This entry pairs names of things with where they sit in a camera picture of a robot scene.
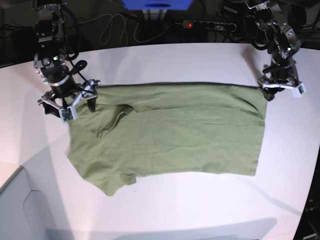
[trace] power strip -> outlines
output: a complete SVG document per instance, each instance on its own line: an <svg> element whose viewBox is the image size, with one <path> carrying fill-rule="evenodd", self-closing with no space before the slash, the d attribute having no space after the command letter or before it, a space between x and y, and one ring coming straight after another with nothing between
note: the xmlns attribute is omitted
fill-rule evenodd
<svg viewBox="0 0 320 240"><path fill-rule="evenodd" d="M234 23L218 22L218 21L188 21L184 20L182 26L185 29L201 29L222 32L235 32L237 25Z"/></svg>

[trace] cable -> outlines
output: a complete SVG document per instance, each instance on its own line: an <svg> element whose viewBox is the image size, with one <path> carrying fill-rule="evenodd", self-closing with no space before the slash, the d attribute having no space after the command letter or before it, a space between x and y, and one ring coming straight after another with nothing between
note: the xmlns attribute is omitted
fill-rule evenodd
<svg viewBox="0 0 320 240"><path fill-rule="evenodd" d="M267 43L266 45L264 46L258 46L256 43L255 43L255 40L252 39L252 37L249 35L249 32L248 32L248 28L247 28L247 14L248 14L248 8L245 8L244 9L244 14L243 14L243 17L242 17L242 27L243 27L243 31L244 31L244 34L245 34L245 37L247 38L247 40L249 41L249 43L257 50L266 50L269 48L269 44L270 43Z"/></svg>
<svg viewBox="0 0 320 240"><path fill-rule="evenodd" d="M29 29L29 27L4 24L2 27L0 27L0 33L2 31L10 31L11 33L9 35L7 35L7 36L5 36L5 33L3 33L3 36L0 36L0 39L5 40L7 38L10 38L15 31L21 30L21 29Z"/></svg>
<svg viewBox="0 0 320 240"><path fill-rule="evenodd" d="M226 22L230 23L230 20L231 20L230 16L228 16L228 15L226 16L222 12L219 12L219 11L216 12L215 15L218 16L219 18L223 18Z"/></svg>
<svg viewBox="0 0 320 240"><path fill-rule="evenodd" d="M77 62L76 64L74 64L74 63L72 62L72 60L69 61L69 62L71 63L71 65L72 65L72 67L73 67L73 69L71 70L71 73L72 73L72 75L74 75L74 74L79 74L79 76L86 82L86 84L90 85L90 82L80 73L80 71L81 71L83 68L86 67L86 66L84 66L84 67L82 68L82 66L80 66L81 63L82 63L82 61L85 62L84 60L81 60L81 61Z"/></svg>
<svg viewBox="0 0 320 240"><path fill-rule="evenodd" d="M234 43L236 41L235 35L231 33L231 42Z"/></svg>
<svg viewBox="0 0 320 240"><path fill-rule="evenodd" d="M239 38L239 39L237 39L237 40L235 40L235 41L233 41L235 44L238 44L238 43L242 43L242 42L245 42L247 40L247 38L245 38L245 37L242 37L242 38Z"/></svg>
<svg viewBox="0 0 320 240"><path fill-rule="evenodd" d="M72 60L75 60L78 56L79 56L79 52L80 52L80 45L81 45L81 35L82 35L82 32L80 30L80 26L79 26L79 23L78 23L78 19L77 17L74 15L74 13L68 8L66 7L65 5L62 6L61 10L65 11L69 16L70 18L72 19L72 22L73 22L73 27L75 28L75 31L76 31L76 34L78 36L78 46L77 46L77 50L75 51L74 55L73 56L70 56L70 54L67 52L66 55L66 60L67 61L72 61ZM64 36L64 41L65 43L67 43L67 40L65 38L65 35L66 35L66 28L65 28L65 25L63 24L63 36Z"/></svg>
<svg viewBox="0 0 320 240"><path fill-rule="evenodd" d="M223 39L223 43L227 40L227 37L228 37L228 34L227 33L225 33L225 36L224 36L224 39Z"/></svg>
<svg viewBox="0 0 320 240"><path fill-rule="evenodd" d="M122 46L122 47L126 47L126 46L128 46L128 33L127 33L127 22L128 22L128 18L125 18L122 14L119 14L119 13L118 13L118 14L115 14L115 15L111 15L111 14L108 14L108 13L107 13L107 14L98 16L98 17L96 17L96 18L94 18L94 19L91 19L91 20L89 20L89 21L80 22L79 24L80 24L80 25L89 24L89 23L92 23L92 22L94 22L94 21L96 21L96 20L98 20L98 19L101 19L101 18L103 18L103 17L110 17L110 20L108 21L107 25L106 25L105 28L102 30L102 32L101 32L101 34L100 34L100 36L99 36L99 44L100 44L101 46L106 46L106 45L108 45L108 43L110 42L112 25L113 25L113 23L114 23L114 18L117 17L117 16L119 16L119 17L122 18L122 20L123 20L123 25L124 25L124 26L123 26L123 30L122 30L121 35L120 35L119 44L120 44L120 46ZM106 41L103 41L103 37L104 37L104 35L106 34L108 28L109 28L108 37L107 37ZM124 37L124 36L125 36L125 44L123 45L122 42L123 42L123 37Z"/></svg>
<svg viewBox="0 0 320 240"><path fill-rule="evenodd" d="M320 8L319 8L318 14L316 15L315 21L312 25L312 30L315 29L317 23L319 22L319 18L320 18Z"/></svg>
<svg viewBox="0 0 320 240"><path fill-rule="evenodd" d="M198 0L198 1L199 1L200 4L202 5L202 15L201 15L201 17L198 19L198 21L200 21L200 20L202 20L202 19L205 17L206 12L207 12L207 9L206 9L206 6L205 6L203 0Z"/></svg>
<svg viewBox="0 0 320 240"><path fill-rule="evenodd" d="M166 32L166 30L169 28L169 26L167 26L167 27L164 29L164 31L161 32L161 33L159 33L158 35L156 35L156 36L154 36L154 37L152 37L152 38L150 38L150 39L148 39L148 40L140 41L140 40L138 40L137 37L136 37L136 32L137 32L137 30L138 30L138 27L139 27L139 24L137 23L137 25L136 25L136 27L135 27L135 30L134 30L133 37L134 37L134 40L135 40L137 43L140 43L140 44L144 44L144 43L147 43L147 42L150 42L150 41L152 41L152 40L155 40L155 39L159 38L159 37L162 36L162 35Z"/></svg>
<svg viewBox="0 0 320 240"><path fill-rule="evenodd" d="M169 28L169 27L166 27L163 32L159 33L158 35L156 35L156 36L154 36L154 37L152 37L152 38L150 38L150 39L147 39L147 40L138 40L138 39L137 39L137 30L138 30L138 27L139 27L139 22L138 22L139 18L138 18L136 15L129 15L129 14L126 14L126 13L121 13L121 14L118 13L118 14L115 14L115 15L111 15L111 14L107 13L107 14L103 14L103 15L101 15L101 16L97 16L97 17L95 17L95 18L93 18L93 19L91 19L91 20L88 20L88 21L79 22L79 24L80 24L80 25L85 25L85 24L92 23L92 22L94 22L94 21L96 21L96 20L98 20L98 19L101 19L101 18L103 18L103 17L110 17L110 20L107 22L105 28L103 29L103 31L101 32L101 34L100 34L100 36L99 36L99 44L100 44L101 46L106 46L106 45L109 44L109 42L110 42L111 33L112 33L113 21L114 21L114 18L117 17L117 16L121 17L121 19L123 20L123 25L124 25L124 26L123 26L123 30L122 30L121 35L120 35L120 39L119 39L119 44L120 44L120 46L122 46L122 47L127 47L127 46L128 46L127 22L128 22L128 19L129 19L129 18L134 19L134 20L137 21L137 24L136 24L136 27L135 27L134 33L133 33L133 38L134 38L134 40L135 40L137 43L140 43L140 44L148 43L148 42L150 42L150 41L152 41L152 40L154 40L154 39L159 38L159 37L162 36L162 35L166 32L166 30ZM107 37L106 41L103 41L103 37L105 36L105 34L107 33L107 31L108 31L108 37Z"/></svg>
<svg viewBox="0 0 320 240"><path fill-rule="evenodd" d="M70 91L68 91L65 95L66 96L71 96L72 94L75 94L77 92L85 92L85 93L88 93L88 94L95 94L93 91L89 91L89 90L85 90L83 89L82 87L77 87L75 89L72 89Z"/></svg>

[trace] green t-shirt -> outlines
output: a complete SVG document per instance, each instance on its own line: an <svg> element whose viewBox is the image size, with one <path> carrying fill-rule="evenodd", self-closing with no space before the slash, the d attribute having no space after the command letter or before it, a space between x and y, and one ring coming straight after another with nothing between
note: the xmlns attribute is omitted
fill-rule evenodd
<svg viewBox="0 0 320 240"><path fill-rule="evenodd" d="M77 105L69 121L69 159L112 196L123 185L162 173L252 176L267 102L253 87L170 84L100 87L96 112Z"/></svg>

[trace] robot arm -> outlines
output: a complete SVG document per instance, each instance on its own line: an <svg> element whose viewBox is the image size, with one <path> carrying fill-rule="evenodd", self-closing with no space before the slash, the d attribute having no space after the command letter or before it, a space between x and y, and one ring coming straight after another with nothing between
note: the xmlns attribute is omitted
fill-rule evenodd
<svg viewBox="0 0 320 240"><path fill-rule="evenodd" d="M62 4L62 0L35 0L33 8L38 11L35 29L39 43L38 53L34 56L34 68L44 83L51 88L51 91L41 97L38 104L43 105L46 114L60 117L63 122L77 118L76 104L82 98L87 100L90 111L95 112L98 97L96 86L99 81L86 80L80 74L87 62L81 60L74 65L72 60L77 58L79 50L75 50L73 55L70 54L70 47L66 41L63 12L71 15L75 25L78 23L75 22L76 17ZM66 61L71 63L72 70L69 70ZM84 80L83 84L75 82L75 74L80 74ZM62 105L57 103L57 99L62 100Z"/></svg>
<svg viewBox="0 0 320 240"><path fill-rule="evenodd" d="M294 54L300 49L300 41L289 26L279 4L275 0L247 0L246 5L246 10L254 9L256 25L265 32L268 43L258 46L250 39L245 15L243 29L247 39L256 49L267 50L272 55L270 66L264 66L264 75L258 80L259 89L268 101L284 89L291 89L295 97L300 97L306 92L306 88L299 80L296 62L293 60ZM73 64L72 60L79 55L80 43L78 41L76 49L71 51L66 38L63 12L73 20L80 37L77 18L62 0L33 0L33 9L38 11L35 29L39 42L38 53L34 56L34 68L51 88L38 103L43 105L46 114L60 117L63 122L77 118L76 105L82 98L87 100L90 111L95 112L98 97L96 86L100 82L86 80L81 75L80 71L87 66L86 61ZM71 63L72 70L69 70L66 61ZM75 82L75 74L83 78L83 84Z"/></svg>
<svg viewBox="0 0 320 240"><path fill-rule="evenodd" d="M255 10L256 25L265 32L268 41L262 47L256 45L253 40L251 44L258 50L267 50L272 55L270 66L264 66L263 76L258 80L264 97L271 101L277 92L284 89L291 89L296 98L301 97L306 92L306 88L299 80L296 62L293 60L301 43L288 24L280 5L274 0L249 0L246 5L249 9ZM243 18L243 28L249 38L246 14Z"/></svg>

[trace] black cable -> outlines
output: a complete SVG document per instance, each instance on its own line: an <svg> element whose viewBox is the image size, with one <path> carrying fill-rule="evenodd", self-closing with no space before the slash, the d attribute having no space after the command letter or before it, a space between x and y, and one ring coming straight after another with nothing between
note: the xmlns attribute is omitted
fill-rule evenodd
<svg viewBox="0 0 320 240"><path fill-rule="evenodd" d="M232 32L228 32L228 37L229 37L230 43L234 43L235 42L234 35L232 34Z"/></svg>
<svg viewBox="0 0 320 240"><path fill-rule="evenodd" d="M315 21L312 25L312 30L315 29L317 23L319 22L319 18L320 18L320 8L319 8L318 14L316 15Z"/></svg>
<svg viewBox="0 0 320 240"><path fill-rule="evenodd" d="M224 39L222 41L223 43L227 40L227 36L228 36L227 33L225 33Z"/></svg>
<svg viewBox="0 0 320 240"><path fill-rule="evenodd" d="M242 38L239 38L237 40L234 41L235 44L238 44L238 43L242 43L242 42L245 42L247 40L246 37L242 37Z"/></svg>
<svg viewBox="0 0 320 240"><path fill-rule="evenodd" d="M307 28L306 30L310 30L309 32L304 33L304 31L296 31L297 33L300 33L301 36L303 37L310 37L311 35L313 35L314 33L318 32L320 30L320 28L318 27L312 27L312 28Z"/></svg>
<svg viewBox="0 0 320 240"><path fill-rule="evenodd" d="M81 62L82 62L82 61L86 63L86 65L82 68L82 69L84 69L84 68L87 66L87 62L86 62L86 61L81 60L81 61L77 62L76 64L74 64L74 63L72 62L72 60L69 61L69 62L71 63L71 65L72 65L72 67L73 67L73 69L71 70L71 73L74 73L74 71L75 71L75 73L79 74L79 76L85 81L85 83L90 86L90 88L91 88L91 90L94 92L94 94L96 94L96 93L97 93L96 89L95 89L95 88L90 84L90 82L80 73L80 71L82 70L82 69L80 68L80 65L81 65Z"/></svg>
<svg viewBox="0 0 320 240"><path fill-rule="evenodd" d="M8 24L4 24L2 27L0 27L0 33L2 31L10 31L11 33L8 36L0 36L0 39L10 38L14 31L17 31L17 30L20 30L23 28L28 28L28 27L26 27L26 26L12 26L12 25L8 25Z"/></svg>
<svg viewBox="0 0 320 240"><path fill-rule="evenodd" d="M219 12L219 11L216 12L215 15L220 18L223 18L226 22L230 23L230 19L228 19L228 17L231 18L230 16L226 16L222 12Z"/></svg>
<svg viewBox="0 0 320 240"><path fill-rule="evenodd" d="M206 6L205 6L203 0L199 0L199 2L202 5L202 16L198 19L198 21L202 20L205 17L206 12L207 12L207 9L206 9Z"/></svg>
<svg viewBox="0 0 320 240"><path fill-rule="evenodd" d="M72 94L75 94L77 92L85 92L85 93L89 93L89 94L95 94L94 92L89 91L89 90L85 90L82 87L77 87L75 89L72 89L72 90L68 91L65 95L66 96L71 96Z"/></svg>
<svg viewBox="0 0 320 240"><path fill-rule="evenodd" d="M69 17L72 19L73 26L75 28L75 31L76 31L76 34L77 34L77 37L78 37L77 50L74 52L74 55L70 56L70 53L68 53L68 51L66 53L66 60L67 61L72 61L72 60L75 60L79 56L82 32L80 30L80 25L79 25L78 19L74 15L74 13L68 7L66 7L65 5L62 6L61 9L63 11L65 11L69 15ZM63 28L64 28L64 35L65 35L66 34L66 27L65 27L64 24L63 24Z"/></svg>
<svg viewBox="0 0 320 240"><path fill-rule="evenodd" d="M132 20L135 20L139 23L139 21L143 21L143 18L140 18L140 17L137 17L137 16L132 16L130 14L127 14L125 12L120 12L121 15L123 15L124 17L126 17L127 19L132 19Z"/></svg>
<svg viewBox="0 0 320 240"><path fill-rule="evenodd" d="M258 45L255 43L255 40L249 35L248 28L247 28L247 14L248 14L248 8L245 8L245 9L244 9L244 14L243 14L243 17L242 17L242 27L243 27L243 31L244 31L245 37L247 38L247 40L249 41L249 43L250 43L255 49L261 50L261 51L268 49L269 43L267 43L267 44L264 45L264 46L258 46Z"/></svg>
<svg viewBox="0 0 320 240"><path fill-rule="evenodd" d="M64 97L62 98L62 106L63 106L63 109L67 110L68 103L67 103L67 101L66 101L66 99Z"/></svg>

